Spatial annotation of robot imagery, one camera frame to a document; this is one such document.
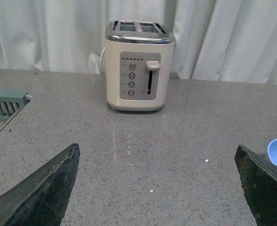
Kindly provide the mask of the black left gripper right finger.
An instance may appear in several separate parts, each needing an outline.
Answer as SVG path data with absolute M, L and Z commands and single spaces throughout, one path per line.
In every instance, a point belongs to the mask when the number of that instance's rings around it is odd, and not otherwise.
M 258 226 L 277 226 L 277 166 L 243 145 L 235 154 L 246 202 Z

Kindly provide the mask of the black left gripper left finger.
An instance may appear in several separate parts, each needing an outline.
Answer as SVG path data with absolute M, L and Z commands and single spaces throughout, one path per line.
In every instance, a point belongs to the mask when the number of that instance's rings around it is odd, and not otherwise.
M 80 160 L 73 143 L 0 196 L 0 226 L 59 226 Z

